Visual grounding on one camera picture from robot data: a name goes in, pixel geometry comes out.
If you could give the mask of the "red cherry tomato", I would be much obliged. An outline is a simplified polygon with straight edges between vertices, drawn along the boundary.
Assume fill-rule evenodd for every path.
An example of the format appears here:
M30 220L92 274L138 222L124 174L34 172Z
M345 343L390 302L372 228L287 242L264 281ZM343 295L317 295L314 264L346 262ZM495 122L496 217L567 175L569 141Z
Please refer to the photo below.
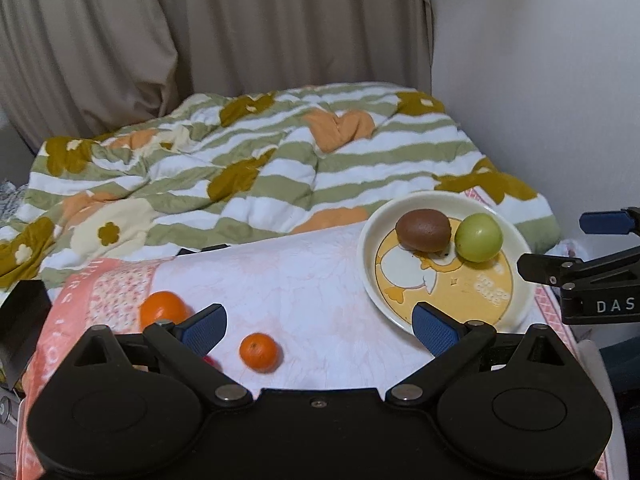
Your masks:
M215 359L213 359L211 356L204 356L203 361L205 361L207 364L209 364L211 367L213 367L215 370L218 370L218 372L222 371L222 368L220 366L220 363L218 363Z

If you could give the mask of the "medium orange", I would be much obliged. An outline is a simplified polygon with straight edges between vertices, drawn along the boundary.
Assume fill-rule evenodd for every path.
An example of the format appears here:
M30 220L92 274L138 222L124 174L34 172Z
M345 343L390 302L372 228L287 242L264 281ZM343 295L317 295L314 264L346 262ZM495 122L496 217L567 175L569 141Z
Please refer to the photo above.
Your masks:
M175 324L182 323L192 315L191 309L173 292L153 292L139 308L140 330L159 320L167 320Z

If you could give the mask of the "small mandarin on cloth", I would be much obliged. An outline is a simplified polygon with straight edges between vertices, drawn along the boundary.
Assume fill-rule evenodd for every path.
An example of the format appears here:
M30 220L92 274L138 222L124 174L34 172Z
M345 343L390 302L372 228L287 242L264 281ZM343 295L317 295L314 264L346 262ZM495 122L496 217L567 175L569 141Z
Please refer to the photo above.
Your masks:
M280 348L269 335L252 333L241 341L239 355L243 363L254 372L269 373L280 360Z

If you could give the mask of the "white plate with duck print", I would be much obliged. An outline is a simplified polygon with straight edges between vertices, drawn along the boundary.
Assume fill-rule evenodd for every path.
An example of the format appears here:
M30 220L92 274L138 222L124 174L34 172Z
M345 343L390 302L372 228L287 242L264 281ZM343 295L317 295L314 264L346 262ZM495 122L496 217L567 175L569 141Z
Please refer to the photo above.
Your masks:
M495 258L472 263L450 244L446 252L416 255L399 245L395 226L409 211L435 209L455 231L471 214L487 214L503 234ZM486 204L450 192L419 192L396 198L375 211L359 235L356 263L363 288L390 322L412 332L412 310L426 301L459 322L481 320L500 332L515 332L535 305L536 286L523 281L516 260L529 252L518 229Z

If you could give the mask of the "green apple in plate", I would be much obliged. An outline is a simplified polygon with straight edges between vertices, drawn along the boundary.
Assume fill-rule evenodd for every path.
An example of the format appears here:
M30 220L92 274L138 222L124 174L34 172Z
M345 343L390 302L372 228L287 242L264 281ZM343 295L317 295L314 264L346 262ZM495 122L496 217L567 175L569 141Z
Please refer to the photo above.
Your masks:
M472 263L484 263L495 258L502 244L502 229L489 214L471 214L458 225L454 234L458 256Z

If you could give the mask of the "pink white floral cloth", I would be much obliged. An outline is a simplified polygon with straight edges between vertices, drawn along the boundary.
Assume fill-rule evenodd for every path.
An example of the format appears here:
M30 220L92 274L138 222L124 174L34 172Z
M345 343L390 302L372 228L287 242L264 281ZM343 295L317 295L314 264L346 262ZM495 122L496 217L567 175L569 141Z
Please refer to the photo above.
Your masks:
M117 268L68 284L32 362L25 432L43 477L594 478L610 411L538 318L495 328L495 342L427 402L385 401L434 356L370 303L356 263L363 226L152 269L153 289L176 292L195 313L224 307L226 334L208 356L252 394L245 406L200 399L160 371L143 330L108 318ZM252 333L280 348L269 373L240 358Z

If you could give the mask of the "brown kiwi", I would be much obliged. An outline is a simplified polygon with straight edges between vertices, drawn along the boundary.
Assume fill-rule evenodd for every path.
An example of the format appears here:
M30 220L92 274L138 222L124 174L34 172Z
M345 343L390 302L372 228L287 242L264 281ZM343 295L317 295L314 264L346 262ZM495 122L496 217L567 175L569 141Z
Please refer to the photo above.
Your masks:
M412 252L442 252L449 246L449 219L436 209L415 209L403 214L395 226L399 244Z

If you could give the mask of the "black box at left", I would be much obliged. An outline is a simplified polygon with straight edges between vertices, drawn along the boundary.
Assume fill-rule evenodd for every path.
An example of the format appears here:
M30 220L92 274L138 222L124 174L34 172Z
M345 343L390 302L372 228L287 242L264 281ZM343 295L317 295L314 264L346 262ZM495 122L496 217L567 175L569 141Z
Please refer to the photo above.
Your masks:
M40 280L19 281L1 306L1 365L10 389L21 380L51 310Z

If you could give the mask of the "green striped floral blanket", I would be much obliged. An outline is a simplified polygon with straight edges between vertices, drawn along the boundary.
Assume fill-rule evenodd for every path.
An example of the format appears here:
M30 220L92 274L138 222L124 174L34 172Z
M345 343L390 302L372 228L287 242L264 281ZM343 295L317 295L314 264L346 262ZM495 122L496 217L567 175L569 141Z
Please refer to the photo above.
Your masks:
M1 287L39 278L56 289L99 258L357 223L421 191L477 193L535 252L560 239L544 196L499 170L425 92L365 82L196 94L106 136L44 142L1 225Z

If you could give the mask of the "beige curtain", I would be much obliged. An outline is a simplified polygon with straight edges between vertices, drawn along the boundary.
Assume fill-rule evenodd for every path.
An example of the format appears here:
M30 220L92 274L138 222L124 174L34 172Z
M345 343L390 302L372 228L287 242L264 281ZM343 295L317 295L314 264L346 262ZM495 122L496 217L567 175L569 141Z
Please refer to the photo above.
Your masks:
M431 0L1 0L1 105L31 148L223 96L430 88Z

